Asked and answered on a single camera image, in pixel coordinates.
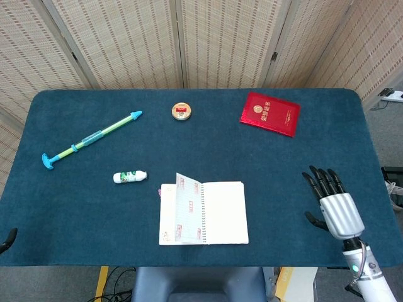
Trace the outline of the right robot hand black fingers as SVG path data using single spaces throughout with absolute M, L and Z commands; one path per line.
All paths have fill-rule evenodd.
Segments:
M 358 238 L 365 226 L 339 176 L 332 169 L 325 171 L 313 165 L 309 169 L 310 174 L 303 172 L 302 175 L 317 199 L 324 219 L 317 219 L 309 211 L 305 212 L 305 217 L 313 226 L 329 232 L 338 240 Z

